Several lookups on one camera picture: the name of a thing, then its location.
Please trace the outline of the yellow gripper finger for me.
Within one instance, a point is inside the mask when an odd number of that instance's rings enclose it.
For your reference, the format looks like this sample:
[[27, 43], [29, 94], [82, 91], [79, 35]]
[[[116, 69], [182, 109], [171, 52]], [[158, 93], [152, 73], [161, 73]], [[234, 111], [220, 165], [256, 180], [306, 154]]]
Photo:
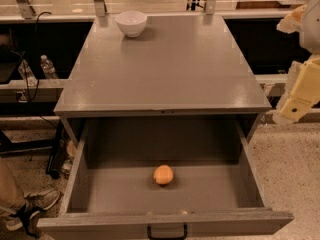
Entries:
[[320, 101], [320, 57], [304, 63], [293, 61], [289, 68], [285, 93], [278, 103], [279, 116], [297, 122]]
[[295, 8], [291, 13], [287, 14], [277, 24], [276, 29], [283, 33], [291, 34], [301, 31], [302, 16], [307, 5], [301, 5]]

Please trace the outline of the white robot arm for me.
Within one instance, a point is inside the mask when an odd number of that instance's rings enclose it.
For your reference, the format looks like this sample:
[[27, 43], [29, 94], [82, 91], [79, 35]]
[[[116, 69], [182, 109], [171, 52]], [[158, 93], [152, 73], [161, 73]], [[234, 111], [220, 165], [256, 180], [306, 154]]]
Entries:
[[299, 33], [299, 45], [311, 56], [304, 62], [293, 61], [287, 74], [284, 94], [273, 114], [277, 124], [298, 122], [320, 102], [320, 0], [309, 0], [286, 15], [277, 30]]

